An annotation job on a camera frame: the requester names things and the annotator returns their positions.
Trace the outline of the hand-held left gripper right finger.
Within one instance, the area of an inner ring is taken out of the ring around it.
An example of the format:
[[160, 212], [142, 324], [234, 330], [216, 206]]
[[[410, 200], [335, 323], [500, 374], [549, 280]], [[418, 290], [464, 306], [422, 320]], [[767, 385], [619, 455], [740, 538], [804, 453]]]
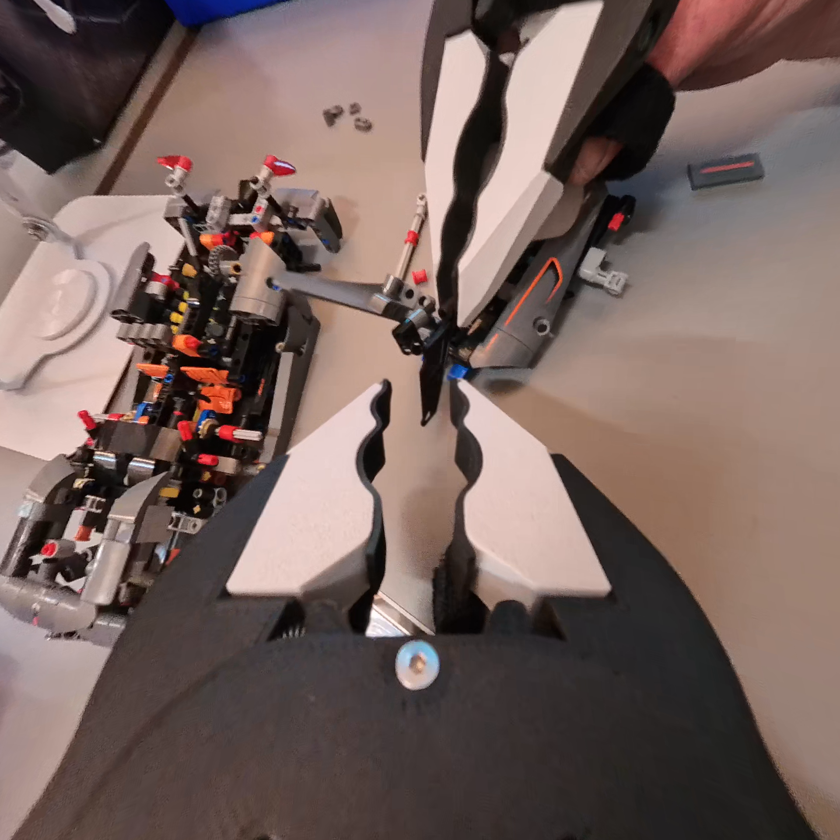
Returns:
[[470, 383], [454, 381], [451, 396], [467, 481], [457, 533], [475, 563], [469, 588], [486, 607], [610, 594], [549, 450]]

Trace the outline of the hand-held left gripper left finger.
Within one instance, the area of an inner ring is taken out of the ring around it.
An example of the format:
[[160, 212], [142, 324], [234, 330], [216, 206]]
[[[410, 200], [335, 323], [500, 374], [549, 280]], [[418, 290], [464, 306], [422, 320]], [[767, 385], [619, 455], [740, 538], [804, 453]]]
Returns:
[[384, 578], [392, 384], [374, 383], [290, 450], [226, 584], [231, 595], [359, 601]]

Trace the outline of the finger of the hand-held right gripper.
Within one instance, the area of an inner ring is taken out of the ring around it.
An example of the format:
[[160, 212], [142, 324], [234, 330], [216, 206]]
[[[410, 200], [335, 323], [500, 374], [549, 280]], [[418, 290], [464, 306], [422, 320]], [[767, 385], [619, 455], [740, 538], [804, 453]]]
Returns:
[[487, 71], [487, 48], [471, 30], [446, 39], [425, 158], [428, 235], [438, 303], [446, 317], [457, 311], [457, 262], [480, 186]]
[[563, 3], [525, 17], [501, 94], [495, 163], [458, 258], [459, 327], [493, 297], [564, 193], [551, 170], [632, 45], [640, 3]]

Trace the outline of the small black lego panel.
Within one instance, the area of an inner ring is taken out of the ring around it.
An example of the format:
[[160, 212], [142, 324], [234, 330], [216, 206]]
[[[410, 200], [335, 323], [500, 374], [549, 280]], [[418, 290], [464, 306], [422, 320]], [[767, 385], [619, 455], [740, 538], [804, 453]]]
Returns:
[[423, 342], [422, 365], [419, 372], [421, 394], [421, 425], [425, 427], [438, 410], [447, 370], [453, 325], [442, 320]]

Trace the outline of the grey lego assembly orange stripe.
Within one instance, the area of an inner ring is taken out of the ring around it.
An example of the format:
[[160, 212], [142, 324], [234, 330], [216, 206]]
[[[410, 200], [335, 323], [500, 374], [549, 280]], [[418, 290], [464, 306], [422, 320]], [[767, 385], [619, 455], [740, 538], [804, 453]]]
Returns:
[[[584, 283], [578, 267], [590, 247], [605, 251], [633, 219], [636, 198], [610, 194], [603, 185], [584, 195], [581, 215], [558, 237], [526, 247], [501, 287], [463, 328], [453, 328], [448, 362], [455, 378], [484, 369], [532, 368], [552, 339], [561, 306]], [[392, 335], [404, 354], [421, 355], [425, 339], [444, 319], [423, 295], [428, 283], [403, 284], [389, 275], [381, 285], [344, 282], [318, 274], [289, 272], [283, 260], [259, 252], [263, 266], [251, 269], [259, 291], [284, 292], [338, 304], [395, 323]]]

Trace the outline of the lego car chassis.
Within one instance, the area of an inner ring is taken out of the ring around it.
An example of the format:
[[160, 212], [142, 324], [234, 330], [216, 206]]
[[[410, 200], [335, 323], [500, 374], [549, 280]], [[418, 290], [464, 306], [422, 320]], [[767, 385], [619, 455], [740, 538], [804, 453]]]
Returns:
[[[298, 417], [320, 323], [305, 299], [246, 285], [245, 252], [267, 245], [286, 269], [320, 270], [295, 235], [336, 254], [343, 236], [318, 191], [274, 192], [296, 167], [268, 154], [236, 196], [196, 200], [190, 158], [167, 170], [164, 220], [182, 236], [164, 268], [148, 257], [110, 313], [138, 373], [117, 412], [77, 414], [84, 439], [47, 461], [17, 509], [2, 558], [2, 611], [48, 637], [113, 645], [164, 568], [270, 461]], [[2, 202], [49, 217], [2, 168]]]

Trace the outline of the person's right forearm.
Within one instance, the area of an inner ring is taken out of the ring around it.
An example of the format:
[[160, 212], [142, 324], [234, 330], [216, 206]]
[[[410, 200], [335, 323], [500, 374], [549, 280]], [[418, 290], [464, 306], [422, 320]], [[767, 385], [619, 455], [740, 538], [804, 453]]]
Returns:
[[762, 68], [788, 61], [838, 60], [839, 2], [774, 2], [763, 18]]

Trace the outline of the grey lego axle red bushes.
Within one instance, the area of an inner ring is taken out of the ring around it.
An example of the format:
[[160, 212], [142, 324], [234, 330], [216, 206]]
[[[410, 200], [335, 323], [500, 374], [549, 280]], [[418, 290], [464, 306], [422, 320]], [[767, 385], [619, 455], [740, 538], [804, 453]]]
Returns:
[[395, 277], [403, 284], [406, 283], [408, 270], [419, 244], [420, 235], [427, 220], [427, 196], [420, 193], [416, 197], [416, 206], [410, 227], [407, 229], [403, 241], [402, 253], [396, 265]]

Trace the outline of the black lego tile red stripe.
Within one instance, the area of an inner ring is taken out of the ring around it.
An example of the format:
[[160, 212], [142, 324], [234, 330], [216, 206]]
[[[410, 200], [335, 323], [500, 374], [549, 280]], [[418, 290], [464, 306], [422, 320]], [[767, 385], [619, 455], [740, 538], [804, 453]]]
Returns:
[[690, 188], [695, 192], [720, 186], [757, 182], [764, 178], [763, 163], [756, 153], [689, 163], [686, 169]]

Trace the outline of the light grey lego connector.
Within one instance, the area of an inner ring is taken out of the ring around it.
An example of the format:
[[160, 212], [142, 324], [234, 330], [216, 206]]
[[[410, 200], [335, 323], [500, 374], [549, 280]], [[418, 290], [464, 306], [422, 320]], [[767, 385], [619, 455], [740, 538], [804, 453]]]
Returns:
[[605, 267], [605, 258], [606, 252], [602, 248], [590, 247], [577, 269], [577, 276], [584, 283], [599, 287], [613, 297], [621, 297], [627, 284], [627, 274]]

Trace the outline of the dark lego box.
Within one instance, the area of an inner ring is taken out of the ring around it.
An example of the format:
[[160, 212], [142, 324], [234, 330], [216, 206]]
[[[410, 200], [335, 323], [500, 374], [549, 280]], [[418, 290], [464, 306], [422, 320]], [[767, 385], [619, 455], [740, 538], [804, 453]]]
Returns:
[[49, 175], [98, 149], [174, 23], [162, 1], [1, 2], [1, 138]]

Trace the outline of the person's right hand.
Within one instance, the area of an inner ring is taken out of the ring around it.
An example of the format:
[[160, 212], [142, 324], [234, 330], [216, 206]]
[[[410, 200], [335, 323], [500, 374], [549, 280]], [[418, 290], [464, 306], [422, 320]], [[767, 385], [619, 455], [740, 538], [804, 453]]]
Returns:
[[744, 35], [763, 6], [761, 1], [680, 1], [647, 63], [677, 89]]

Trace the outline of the blue plastic bin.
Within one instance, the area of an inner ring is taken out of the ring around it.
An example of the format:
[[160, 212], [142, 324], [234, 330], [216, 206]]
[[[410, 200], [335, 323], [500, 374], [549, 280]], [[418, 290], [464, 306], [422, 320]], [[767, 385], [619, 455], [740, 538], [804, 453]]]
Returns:
[[275, 1], [164, 1], [176, 21], [186, 27], [200, 27], [272, 5]]

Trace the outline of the white stand base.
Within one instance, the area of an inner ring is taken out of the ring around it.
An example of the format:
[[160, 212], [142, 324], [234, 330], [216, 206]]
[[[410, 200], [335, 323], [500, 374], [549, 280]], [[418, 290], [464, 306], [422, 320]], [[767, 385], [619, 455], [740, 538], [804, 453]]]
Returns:
[[170, 197], [87, 195], [54, 216], [24, 216], [40, 235], [2, 301], [1, 389], [19, 392], [48, 362], [92, 339], [128, 302], [148, 257], [167, 264], [182, 236], [165, 221]]

